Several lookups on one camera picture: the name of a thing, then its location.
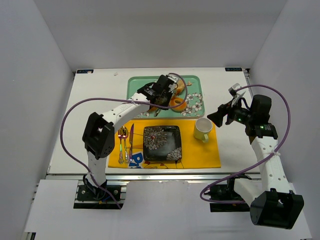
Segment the metal serving tongs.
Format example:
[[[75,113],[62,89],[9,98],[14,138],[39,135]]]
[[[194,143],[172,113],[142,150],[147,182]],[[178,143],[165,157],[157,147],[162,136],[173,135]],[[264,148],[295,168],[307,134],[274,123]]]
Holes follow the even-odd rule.
[[[154,111],[153,116],[154,116],[154,117],[157,117],[161,111],[162,111],[162,106],[161,106],[161,105],[158,105],[158,106],[155,108],[155,111]]]

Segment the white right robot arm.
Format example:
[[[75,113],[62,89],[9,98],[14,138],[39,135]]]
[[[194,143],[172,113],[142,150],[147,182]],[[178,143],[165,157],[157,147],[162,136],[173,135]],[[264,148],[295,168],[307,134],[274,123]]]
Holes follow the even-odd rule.
[[[254,95],[251,105],[242,107],[240,99],[233,99],[218,107],[207,118],[217,127],[238,122],[245,125],[245,134],[257,158],[261,186],[244,173],[232,176],[225,185],[209,188],[210,207],[213,212],[249,211],[251,222],[290,230],[303,207],[302,195],[294,193],[282,166],[278,147],[278,134],[269,122],[272,100],[265,95]]]

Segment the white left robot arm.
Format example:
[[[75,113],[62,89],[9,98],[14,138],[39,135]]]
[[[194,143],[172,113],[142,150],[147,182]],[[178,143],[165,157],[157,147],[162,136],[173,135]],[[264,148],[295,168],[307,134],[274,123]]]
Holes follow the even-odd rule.
[[[139,88],[127,103],[122,103],[113,109],[98,114],[92,113],[86,123],[82,136],[88,156],[89,173],[84,178],[84,184],[94,190],[106,182],[105,170],[107,156],[115,147],[115,134],[127,122],[139,114],[149,110],[154,104],[168,107],[175,88],[177,78],[161,75],[156,82],[147,83]]]

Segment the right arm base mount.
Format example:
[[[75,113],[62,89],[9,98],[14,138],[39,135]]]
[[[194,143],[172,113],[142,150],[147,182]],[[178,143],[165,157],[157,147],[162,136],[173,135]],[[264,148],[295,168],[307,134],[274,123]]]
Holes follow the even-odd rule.
[[[208,192],[210,200],[218,201],[242,201],[242,197],[231,190],[227,184],[217,184],[210,188]],[[249,212],[250,207],[246,203],[241,204],[226,204],[226,203],[210,203],[211,213],[236,213]]]

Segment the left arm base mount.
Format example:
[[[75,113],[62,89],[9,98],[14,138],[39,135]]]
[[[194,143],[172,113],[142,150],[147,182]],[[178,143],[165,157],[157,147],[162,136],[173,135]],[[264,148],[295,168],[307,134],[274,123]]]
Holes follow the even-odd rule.
[[[109,184],[107,181],[102,184],[109,193],[98,188],[95,194],[87,185],[79,183],[76,189],[73,208],[83,210],[120,210],[125,201],[124,186]]]

